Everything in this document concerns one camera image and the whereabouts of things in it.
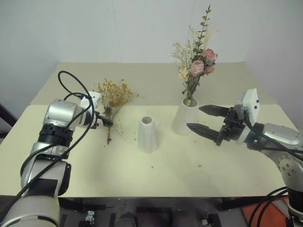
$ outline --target white vase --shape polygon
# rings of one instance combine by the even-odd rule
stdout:
[[[145,153],[152,153],[158,148],[155,122],[149,116],[143,117],[140,120],[138,146],[139,149]]]
[[[185,105],[186,99],[181,101],[175,119],[172,123],[172,129],[179,135],[187,135],[191,130],[186,125],[187,123],[195,123],[198,110],[198,101],[192,99],[191,106]]]

